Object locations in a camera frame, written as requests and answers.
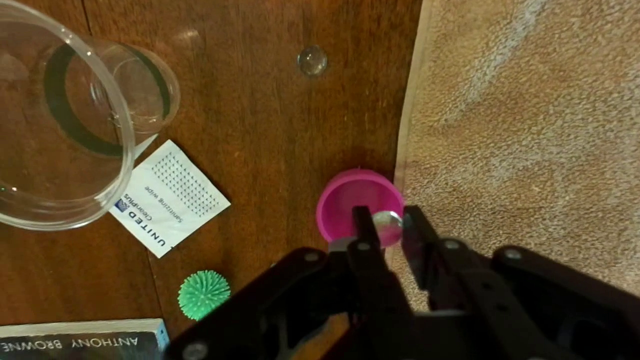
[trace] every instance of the green ball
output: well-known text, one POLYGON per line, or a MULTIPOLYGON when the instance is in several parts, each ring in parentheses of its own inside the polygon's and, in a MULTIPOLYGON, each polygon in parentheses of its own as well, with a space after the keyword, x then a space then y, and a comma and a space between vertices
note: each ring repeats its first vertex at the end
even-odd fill
POLYGON ((182 314, 195 322, 208 317, 213 310, 217 310, 223 302, 226 302, 232 297, 232 291, 219 272, 214 270, 203 270, 197 275, 190 275, 179 292, 179 306, 182 314))

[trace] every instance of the wooden table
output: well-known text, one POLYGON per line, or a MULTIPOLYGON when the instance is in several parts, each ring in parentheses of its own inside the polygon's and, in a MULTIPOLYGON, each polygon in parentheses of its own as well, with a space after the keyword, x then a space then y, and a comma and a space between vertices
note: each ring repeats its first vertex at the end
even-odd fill
POLYGON ((180 283, 203 268, 241 291, 315 227, 341 171, 394 173, 397 133, 420 0, 29 0, 79 35, 149 48, 182 87, 172 138, 232 208, 163 261, 112 216, 71 232, 0 227, 0 322, 163 317, 188 322, 180 283), (303 48, 329 57, 309 78, 303 48))

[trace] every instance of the book cover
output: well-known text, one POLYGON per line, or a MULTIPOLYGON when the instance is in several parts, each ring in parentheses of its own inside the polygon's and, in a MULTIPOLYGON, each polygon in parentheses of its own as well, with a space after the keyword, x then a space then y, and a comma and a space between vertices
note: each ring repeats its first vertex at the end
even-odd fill
POLYGON ((0 360, 160 360, 160 318, 0 326, 0 360))

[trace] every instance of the clear glass bowl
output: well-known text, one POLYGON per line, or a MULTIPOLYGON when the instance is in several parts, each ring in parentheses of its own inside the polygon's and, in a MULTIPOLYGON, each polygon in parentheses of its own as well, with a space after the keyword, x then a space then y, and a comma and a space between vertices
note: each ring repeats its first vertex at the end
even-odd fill
POLYGON ((0 0, 0 223, 90 225, 122 196, 134 146, 127 98, 96 51, 0 0))

